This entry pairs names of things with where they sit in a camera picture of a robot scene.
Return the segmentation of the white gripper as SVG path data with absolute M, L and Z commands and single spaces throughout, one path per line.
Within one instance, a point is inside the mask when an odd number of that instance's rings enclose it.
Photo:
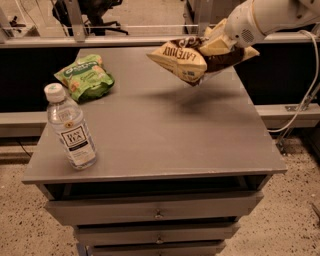
M 230 53 L 235 44 L 246 48 L 262 41 L 266 35 L 258 26 L 254 4 L 255 0 L 246 0 L 227 19 L 222 19 L 213 28 L 207 27 L 204 32 L 206 39 L 199 51 L 204 56 L 224 55 Z

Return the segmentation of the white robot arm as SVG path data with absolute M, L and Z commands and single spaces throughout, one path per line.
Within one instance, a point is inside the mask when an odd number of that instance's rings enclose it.
M 224 55 L 246 48 L 268 35 L 320 20 L 320 0 L 246 0 L 204 37 L 204 56 Z

